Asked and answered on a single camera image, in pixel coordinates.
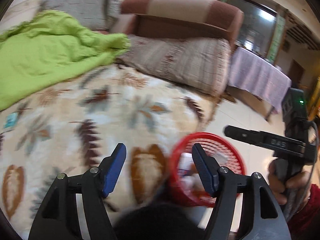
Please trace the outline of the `person right hand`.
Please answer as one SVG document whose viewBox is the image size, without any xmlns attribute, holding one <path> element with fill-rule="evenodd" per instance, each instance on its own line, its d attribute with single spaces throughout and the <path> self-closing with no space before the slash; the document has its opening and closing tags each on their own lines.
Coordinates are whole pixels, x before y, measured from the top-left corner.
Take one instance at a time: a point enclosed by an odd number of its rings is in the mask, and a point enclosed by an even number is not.
<svg viewBox="0 0 320 240">
<path fill-rule="evenodd" d="M 299 209 L 302 209 L 308 203 L 311 195 L 311 183 L 309 181 L 310 173 L 308 171 L 300 172 L 283 184 L 276 176 L 275 163 L 276 159 L 274 159 L 268 166 L 268 182 L 278 204 L 285 205 L 287 203 L 287 197 L 284 194 L 286 189 L 299 190 L 299 193 L 303 193 L 304 188 L 306 187 L 307 192 L 304 194 L 304 199 L 299 207 Z"/>
</svg>

